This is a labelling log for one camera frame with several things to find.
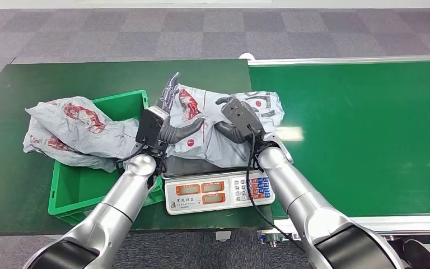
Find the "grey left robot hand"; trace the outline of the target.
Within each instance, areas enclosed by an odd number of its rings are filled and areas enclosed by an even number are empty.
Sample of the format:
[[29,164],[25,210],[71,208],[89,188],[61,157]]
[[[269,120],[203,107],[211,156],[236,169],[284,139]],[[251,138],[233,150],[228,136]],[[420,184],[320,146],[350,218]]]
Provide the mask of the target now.
[[185,127],[174,127],[170,124],[170,112],[175,100],[175,95],[179,92],[176,88],[179,84],[180,73],[176,72],[168,80],[161,96],[156,100],[155,106],[165,111],[167,116],[163,120],[163,125],[158,135],[158,139],[166,144],[176,144],[184,138],[189,137],[199,131],[204,124],[203,118],[196,119]]

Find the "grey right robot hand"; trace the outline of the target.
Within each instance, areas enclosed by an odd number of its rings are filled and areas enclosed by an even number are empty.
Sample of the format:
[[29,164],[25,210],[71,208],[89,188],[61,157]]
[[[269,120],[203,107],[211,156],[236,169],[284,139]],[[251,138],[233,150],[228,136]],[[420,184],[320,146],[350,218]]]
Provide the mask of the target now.
[[229,121],[229,123],[221,121],[214,125],[219,133],[238,144],[252,138],[254,138],[254,142],[250,142],[252,145],[265,143],[264,127],[255,110],[247,102],[228,96],[219,98],[216,104],[223,105],[221,113]]

